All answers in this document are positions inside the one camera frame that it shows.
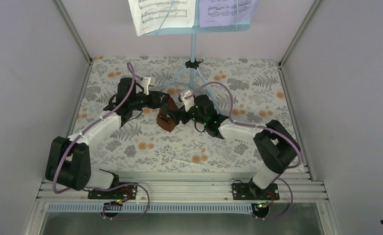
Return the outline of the brown wooden metronome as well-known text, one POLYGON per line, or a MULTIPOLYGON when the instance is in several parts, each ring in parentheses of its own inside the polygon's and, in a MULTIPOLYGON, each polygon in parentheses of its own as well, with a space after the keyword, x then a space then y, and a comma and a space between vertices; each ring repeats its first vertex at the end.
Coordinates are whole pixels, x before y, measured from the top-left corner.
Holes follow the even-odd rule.
POLYGON ((178 106, 171 97, 165 97, 162 100, 162 105, 159 108, 157 115, 157 125, 165 131, 172 132, 178 125, 179 120, 176 117, 179 111, 178 106))

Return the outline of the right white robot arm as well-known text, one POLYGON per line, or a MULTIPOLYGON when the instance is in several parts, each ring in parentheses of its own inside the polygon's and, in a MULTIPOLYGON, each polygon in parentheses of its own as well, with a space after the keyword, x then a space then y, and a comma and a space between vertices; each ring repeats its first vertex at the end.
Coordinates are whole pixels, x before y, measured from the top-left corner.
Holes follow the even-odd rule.
POLYGON ((249 180, 246 199, 267 196, 270 184, 290 168, 291 162, 300 155, 299 145, 277 120, 265 125, 231 121, 230 117, 217 113, 207 95, 183 94, 179 100, 183 103, 180 108, 181 122, 192 120, 202 124, 207 134, 214 138, 255 144, 263 165, 249 180))

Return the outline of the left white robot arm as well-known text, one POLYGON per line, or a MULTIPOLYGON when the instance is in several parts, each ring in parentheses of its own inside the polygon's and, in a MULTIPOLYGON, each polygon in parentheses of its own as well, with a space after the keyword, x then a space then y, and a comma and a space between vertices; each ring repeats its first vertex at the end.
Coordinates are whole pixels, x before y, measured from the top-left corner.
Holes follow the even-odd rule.
POLYGON ((157 109, 168 103, 170 95, 149 90, 150 81, 149 77, 140 83, 129 77, 120 79, 116 94, 97 120, 78 133, 52 141, 45 178, 53 182, 55 193, 63 192, 57 189, 58 184, 74 190, 110 190, 115 186, 116 175, 93 169, 91 157, 97 145, 128 122, 134 111, 157 109))

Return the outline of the light blue music stand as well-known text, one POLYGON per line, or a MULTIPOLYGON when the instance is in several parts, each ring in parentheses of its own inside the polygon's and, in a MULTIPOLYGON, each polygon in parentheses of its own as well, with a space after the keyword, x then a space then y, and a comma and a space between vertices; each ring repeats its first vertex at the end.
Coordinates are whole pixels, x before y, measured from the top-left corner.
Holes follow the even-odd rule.
POLYGON ((173 35, 173 34, 190 34, 191 46, 190 46, 190 59, 185 62, 183 68, 174 75, 164 86, 162 91, 166 90, 170 85, 188 86, 190 89, 195 90, 195 74, 197 74, 202 83, 206 83, 207 80, 202 74, 200 69, 200 63, 203 60, 196 59, 196 42, 197 34, 199 33, 220 33, 220 32, 239 32, 246 31, 250 27, 250 20, 243 21, 241 23, 229 26, 217 26, 217 27, 200 27, 199 23, 199 0, 196 1, 195 22, 191 28, 166 28, 156 30, 148 33, 148 35, 173 35))

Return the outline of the floral patterned table mat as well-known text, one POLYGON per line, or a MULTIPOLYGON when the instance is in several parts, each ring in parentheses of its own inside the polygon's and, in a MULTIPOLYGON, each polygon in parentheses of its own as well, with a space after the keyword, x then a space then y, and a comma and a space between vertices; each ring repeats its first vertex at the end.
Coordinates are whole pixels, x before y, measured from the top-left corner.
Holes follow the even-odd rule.
MULTIPOLYGON (((98 119, 132 63, 140 76, 150 76, 160 89, 185 64, 182 57, 98 56, 74 127, 83 130, 98 119)), ((221 113, 234 120, 266 123, 278 120, 293 135, 294 129, 282 88, 277 62, 270 59, 204 58, 200 65, 221 113)), ((253 143, 213 138, 201 125, 189 122, 172 132, 156 123, 158 112, 145 108, 134 119, 100 142, 91 164, 109 171, 256 172, 263 164, 253 143)))

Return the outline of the white sheet music page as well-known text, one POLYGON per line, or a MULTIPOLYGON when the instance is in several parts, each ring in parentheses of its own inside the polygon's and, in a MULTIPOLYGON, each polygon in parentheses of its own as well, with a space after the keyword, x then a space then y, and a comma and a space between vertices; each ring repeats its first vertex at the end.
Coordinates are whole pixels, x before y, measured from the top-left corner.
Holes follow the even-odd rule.
POLYGON ((195 22, 195 0, 129 0, 137 36, 166 29, 191 28, 195 22))

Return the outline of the lavender sheet music page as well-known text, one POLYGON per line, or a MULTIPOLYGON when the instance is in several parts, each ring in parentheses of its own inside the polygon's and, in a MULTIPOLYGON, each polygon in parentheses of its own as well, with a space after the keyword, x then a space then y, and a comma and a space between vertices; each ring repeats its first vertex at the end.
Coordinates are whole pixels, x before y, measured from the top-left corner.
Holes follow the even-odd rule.
POLYGON ((229 26, 250 20, 258 0, 200 0, 200 27, 229 26))

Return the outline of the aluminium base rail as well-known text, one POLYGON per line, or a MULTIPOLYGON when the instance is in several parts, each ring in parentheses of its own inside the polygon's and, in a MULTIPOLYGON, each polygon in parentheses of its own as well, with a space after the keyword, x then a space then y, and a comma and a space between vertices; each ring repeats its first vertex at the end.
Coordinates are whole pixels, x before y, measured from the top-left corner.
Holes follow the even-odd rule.
MULTIPOLYGON (((233 201, 232 182, 246 182, 250 173, 167 173, 123 172, 123 182, 134 182, 148 190, 151 202, 222 203, 233 201)), ((280 203, 326 202, 323 182, 312 181, 307 173, 285 173, 277 181, 280 203)))

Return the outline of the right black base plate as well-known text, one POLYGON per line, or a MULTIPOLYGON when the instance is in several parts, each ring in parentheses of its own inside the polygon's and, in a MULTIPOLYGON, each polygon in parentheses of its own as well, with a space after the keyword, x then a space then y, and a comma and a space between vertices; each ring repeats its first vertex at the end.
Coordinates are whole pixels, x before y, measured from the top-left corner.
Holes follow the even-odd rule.
POLYGON ((234 200, 279 200, 279 189, 275 183, 270 184, 265 189, 260 189, 255 185, 242 182, 231 184, 232 196, 234 200))

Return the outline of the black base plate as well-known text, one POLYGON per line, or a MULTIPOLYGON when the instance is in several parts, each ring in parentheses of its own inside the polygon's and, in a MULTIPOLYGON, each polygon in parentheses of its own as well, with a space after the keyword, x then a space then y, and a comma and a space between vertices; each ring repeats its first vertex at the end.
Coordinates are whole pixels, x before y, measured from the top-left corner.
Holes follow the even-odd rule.
POLYGON ((260 189, 255 185, 242 182, 231 184, 232 196, 234 200, 279 200, 279 189, 275 183, 270 184, 265 189, 260 189))
POLYGON ((128 185, 123 186, 112 191, 100 191, 100 190, 91 190, 88 193, 88 199, 91 200, 135 200, 137 193, 137 185, 128 185))

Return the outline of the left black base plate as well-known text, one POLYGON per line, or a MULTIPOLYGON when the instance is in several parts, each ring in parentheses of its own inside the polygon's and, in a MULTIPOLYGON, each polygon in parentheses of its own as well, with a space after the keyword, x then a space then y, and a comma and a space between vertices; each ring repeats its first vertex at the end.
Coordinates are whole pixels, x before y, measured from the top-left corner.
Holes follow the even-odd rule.
POLYGON ((112 191, 100 191, 100 190, 91 190, 88 193, 88 199, 91 200, 135 200, 137 193, 137 185, 128 185, 123 186, 112 191))

